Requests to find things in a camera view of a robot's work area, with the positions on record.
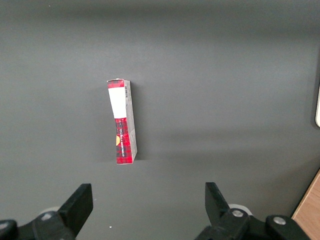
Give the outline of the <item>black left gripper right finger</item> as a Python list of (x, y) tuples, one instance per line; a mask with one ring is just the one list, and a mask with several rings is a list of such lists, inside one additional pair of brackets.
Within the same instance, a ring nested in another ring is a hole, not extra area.
[(205, 210), (210, 225), (197, 240), (308, 240), (290, 217), (269, 215), (265, 221), (238, 207), (230, 207), (214, 182), (205, 183)]

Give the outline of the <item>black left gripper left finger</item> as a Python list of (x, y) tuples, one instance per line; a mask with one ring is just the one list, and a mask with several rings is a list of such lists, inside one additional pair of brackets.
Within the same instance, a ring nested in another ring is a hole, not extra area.
[(90, 183), (81, 184), (58, 210), (41, 213), (18, 226), (14, 219), (0, 221), (2, 240), (75, 240), (93, 210)]

